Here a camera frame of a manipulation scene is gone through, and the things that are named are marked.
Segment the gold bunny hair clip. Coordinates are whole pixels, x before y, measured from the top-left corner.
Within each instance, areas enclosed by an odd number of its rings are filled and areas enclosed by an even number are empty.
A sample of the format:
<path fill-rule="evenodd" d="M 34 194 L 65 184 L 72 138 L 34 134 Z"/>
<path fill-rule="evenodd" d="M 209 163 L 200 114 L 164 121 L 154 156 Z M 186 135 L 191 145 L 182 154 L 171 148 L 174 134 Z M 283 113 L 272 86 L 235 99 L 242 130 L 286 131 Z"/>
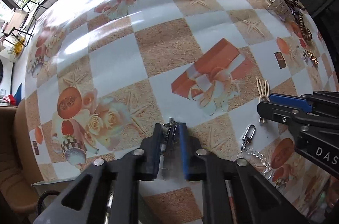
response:
<path fill-rule="evenodd" d="M 270 85 L 267 80 L 261 80 L 259 77 L 256 77 L 256 84 L 257 84 L 257 90 L 258 90 L 258 103 L 262 101 L 269 102 L 269 95 L 270 95 Z"/>

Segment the silver bar hair clip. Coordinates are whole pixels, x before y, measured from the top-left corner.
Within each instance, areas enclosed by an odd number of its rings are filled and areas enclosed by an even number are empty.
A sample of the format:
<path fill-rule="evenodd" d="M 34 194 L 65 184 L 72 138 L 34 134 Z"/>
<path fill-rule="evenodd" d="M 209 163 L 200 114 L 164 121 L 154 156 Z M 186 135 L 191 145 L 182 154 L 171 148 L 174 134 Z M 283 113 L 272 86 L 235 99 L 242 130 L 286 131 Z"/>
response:
<path fill-rule="evenodd" d="M 161 152 L 166 156 L 175 149 L 178 141 L 178 124 L 173 118 L 170 118 L 167 123 L 162 124 L 164 140 L 161 144 Z"/>

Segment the grey shallow tray box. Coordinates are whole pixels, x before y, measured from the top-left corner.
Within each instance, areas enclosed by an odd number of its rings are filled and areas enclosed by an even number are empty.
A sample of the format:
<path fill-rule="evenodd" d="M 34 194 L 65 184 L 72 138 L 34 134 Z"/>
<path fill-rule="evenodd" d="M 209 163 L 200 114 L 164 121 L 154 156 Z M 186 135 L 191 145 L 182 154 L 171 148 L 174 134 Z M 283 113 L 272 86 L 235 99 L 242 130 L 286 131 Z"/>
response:
<path fill-rule="evenodd" d="M 74 180 L 75 180 L 75 178 L 57 179 L 57 180 L 53 180 L 53 181 L 49 181 L 49 182 L 41 181 L 41 182 L 33 183 L 33 184 L 31 184 L 31 186 L 34 187 L 34 188 L 64 186 L 64 185 L 70 184 Z"/>

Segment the gold leaf hair clip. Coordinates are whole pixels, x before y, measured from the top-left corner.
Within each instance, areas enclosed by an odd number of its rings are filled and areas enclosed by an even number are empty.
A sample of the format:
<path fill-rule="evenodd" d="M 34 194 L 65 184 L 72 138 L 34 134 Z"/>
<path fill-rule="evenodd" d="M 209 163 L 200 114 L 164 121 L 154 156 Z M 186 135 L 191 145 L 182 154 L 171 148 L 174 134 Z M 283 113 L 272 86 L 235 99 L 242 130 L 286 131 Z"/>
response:
<path fill-rule="evenodd" d="M 310 66 L 314 66 L 315 68 L 318 67 L 317 57 L 311 51 L 304 50 L 303 57 L 304 57 L 306 64 Z"/>

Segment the brown leather chair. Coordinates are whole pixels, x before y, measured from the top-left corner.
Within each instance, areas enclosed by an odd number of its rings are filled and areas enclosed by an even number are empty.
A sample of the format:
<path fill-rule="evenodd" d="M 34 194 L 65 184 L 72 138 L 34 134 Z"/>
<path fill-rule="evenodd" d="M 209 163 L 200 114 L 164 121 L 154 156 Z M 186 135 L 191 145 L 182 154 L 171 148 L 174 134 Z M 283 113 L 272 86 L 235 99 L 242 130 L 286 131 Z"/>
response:
<path fill-rule="evenodd" d="M 1 194 L 14 213 L 36 210 L 39 196 L 32 184 L 42 180 L 29 140 L 25 101 L 17 107 L 1 106 Z"/>

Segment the clear large claw clip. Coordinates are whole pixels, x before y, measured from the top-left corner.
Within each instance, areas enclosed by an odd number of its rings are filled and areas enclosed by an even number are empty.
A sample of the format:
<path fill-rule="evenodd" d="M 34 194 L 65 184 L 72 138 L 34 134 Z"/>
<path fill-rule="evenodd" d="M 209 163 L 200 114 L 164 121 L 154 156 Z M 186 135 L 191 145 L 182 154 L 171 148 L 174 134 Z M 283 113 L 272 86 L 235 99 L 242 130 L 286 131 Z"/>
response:
<path fill-rule="evenodd" d="M 262 6 L 271 14 L 277 16 L 281 21 L 291 21 L 292 12 L 284 0 L 259 0 Z"/>

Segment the checkered patterned tablecloth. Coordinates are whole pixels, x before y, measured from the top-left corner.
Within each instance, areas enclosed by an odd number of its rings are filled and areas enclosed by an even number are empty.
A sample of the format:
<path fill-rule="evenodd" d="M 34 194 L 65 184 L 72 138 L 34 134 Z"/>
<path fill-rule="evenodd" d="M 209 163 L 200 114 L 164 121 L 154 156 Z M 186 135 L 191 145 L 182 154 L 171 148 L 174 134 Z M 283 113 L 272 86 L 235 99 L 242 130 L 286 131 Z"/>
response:
<path fill-rule="evenodd" d="M 221 158 L 251 147 L 271 183 L 312 216 L 329 174 L 294 152 L 286 126 L 259 123 L 256 77 L 274 93 L 336 91 L 330 48 L 309 14 L 312 40 L 259 0 L 59 0 L 38 19 L 25 78 L 29 137 L 43 181 L 119 159 L 156 123 L 185 122 Z M 306 64 L 311 51 L 318 67 Z"/>

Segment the black folding chair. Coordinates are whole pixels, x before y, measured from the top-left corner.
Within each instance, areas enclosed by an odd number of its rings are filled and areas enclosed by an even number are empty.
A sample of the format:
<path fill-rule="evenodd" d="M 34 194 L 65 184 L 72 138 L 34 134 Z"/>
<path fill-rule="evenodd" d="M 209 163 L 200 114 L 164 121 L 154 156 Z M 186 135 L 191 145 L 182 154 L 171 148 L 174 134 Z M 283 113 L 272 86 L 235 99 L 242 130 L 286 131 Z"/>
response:
<path fill-rule="evenodd" d="M 9 42 L 14 45 L 12 41 L 9 41 L 7 37 L 14 37 L 21 45 L 26 47 L 29 43 L 29 39 L 32 34 L 28 32 L 33 22 L 37 21 L 36 15 L 40 9 L 47 10 L 48 8 L 44 4 L 48 0 L 42 0 L 40 2 L 34 2 L 28 0 L 23 8 L 13 9 L 13 15 L 8 22 L 5 22 L 1 31 L 1 40 Z"/>

